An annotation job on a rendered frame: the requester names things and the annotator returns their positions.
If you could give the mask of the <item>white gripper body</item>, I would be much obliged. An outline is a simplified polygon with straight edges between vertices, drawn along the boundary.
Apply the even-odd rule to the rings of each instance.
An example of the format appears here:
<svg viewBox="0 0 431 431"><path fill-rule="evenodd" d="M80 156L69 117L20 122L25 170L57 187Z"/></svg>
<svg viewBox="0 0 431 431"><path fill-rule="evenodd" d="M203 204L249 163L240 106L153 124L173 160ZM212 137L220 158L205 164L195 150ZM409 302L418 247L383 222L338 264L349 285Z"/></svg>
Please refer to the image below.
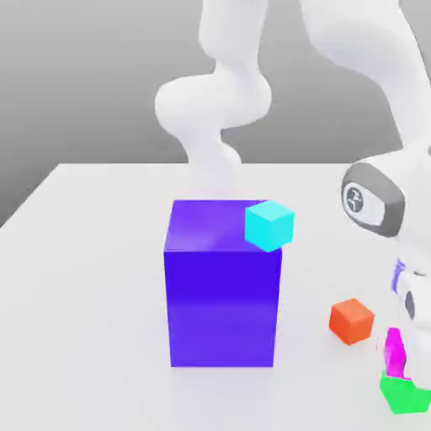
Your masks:
<svg viewBox="0 0 431 431"><path fill-rule="evenodd" d="M408 323L403 342L407 354L405 375L417 387L431 391L431 329Z"/></svg>

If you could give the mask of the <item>small magenta cube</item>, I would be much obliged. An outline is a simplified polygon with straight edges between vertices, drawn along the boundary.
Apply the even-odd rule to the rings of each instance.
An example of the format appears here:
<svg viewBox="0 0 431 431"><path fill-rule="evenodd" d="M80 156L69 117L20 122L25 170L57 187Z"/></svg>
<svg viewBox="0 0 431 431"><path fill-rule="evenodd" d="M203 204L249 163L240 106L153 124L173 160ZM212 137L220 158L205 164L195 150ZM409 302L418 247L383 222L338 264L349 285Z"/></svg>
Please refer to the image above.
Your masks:
<svg viewBox="0 0 431 431"><path fill-rule="evenodd" d="M384 347L384 360L386 374L388 376L407 380L407 377L404 374L407 354L402 341L401 332L396 327L389 327L387 330Z"/></svg>

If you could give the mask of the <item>small green cube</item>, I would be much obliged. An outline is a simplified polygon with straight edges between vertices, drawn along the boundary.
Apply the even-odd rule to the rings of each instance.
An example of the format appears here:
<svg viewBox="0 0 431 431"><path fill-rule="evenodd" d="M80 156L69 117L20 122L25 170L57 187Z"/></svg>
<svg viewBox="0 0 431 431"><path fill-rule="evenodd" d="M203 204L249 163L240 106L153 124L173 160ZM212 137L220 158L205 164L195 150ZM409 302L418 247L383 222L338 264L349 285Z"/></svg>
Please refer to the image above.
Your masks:
<svg viewBox="0 0 431 431"><path fill-rule="evenodd" d="M420 389L411 380L381 373L380 390L394 414L427 412L431 391Z"/></svg>

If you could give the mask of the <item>small orange cube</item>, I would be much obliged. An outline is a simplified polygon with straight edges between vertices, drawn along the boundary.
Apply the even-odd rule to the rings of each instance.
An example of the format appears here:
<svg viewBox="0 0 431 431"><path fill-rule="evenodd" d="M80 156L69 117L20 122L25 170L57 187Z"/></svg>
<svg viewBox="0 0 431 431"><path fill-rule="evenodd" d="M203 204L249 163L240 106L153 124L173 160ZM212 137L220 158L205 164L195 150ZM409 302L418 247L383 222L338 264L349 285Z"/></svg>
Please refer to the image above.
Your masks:
<svg viewBox="0 0 431 431"><path fill-rule="evenodd" d="M345 344L352 345L370 337L375 314L356 298L332 305L329 329Z"/></svg>

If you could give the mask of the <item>small cyan cube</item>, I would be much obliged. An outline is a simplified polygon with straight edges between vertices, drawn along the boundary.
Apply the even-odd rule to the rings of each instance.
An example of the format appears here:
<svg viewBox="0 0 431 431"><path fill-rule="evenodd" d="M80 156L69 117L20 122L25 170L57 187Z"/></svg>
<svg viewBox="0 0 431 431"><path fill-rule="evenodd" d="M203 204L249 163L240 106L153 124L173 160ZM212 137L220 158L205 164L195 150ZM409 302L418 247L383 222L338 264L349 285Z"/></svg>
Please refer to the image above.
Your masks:
<svg viewBox="0 0 431 431"><path fill-rule="evenodd" d="M266 200L245 210L245 239L264 250L273 252L293 240L295 212Z"/></svg>

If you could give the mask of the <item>large purple box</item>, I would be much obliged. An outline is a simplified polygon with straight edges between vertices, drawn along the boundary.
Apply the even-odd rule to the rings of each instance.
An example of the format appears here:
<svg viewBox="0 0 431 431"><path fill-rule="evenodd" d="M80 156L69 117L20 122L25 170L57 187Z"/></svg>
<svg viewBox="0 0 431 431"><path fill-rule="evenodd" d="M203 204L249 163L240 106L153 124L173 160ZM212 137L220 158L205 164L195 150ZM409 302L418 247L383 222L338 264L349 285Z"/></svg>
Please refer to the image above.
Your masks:
<svg viewBox="0 0 431 431"><path fill-rule="evenodd" d="M251 200L175 200L163 250L173 367L271 367L282 251L245 239Z"/></svg>

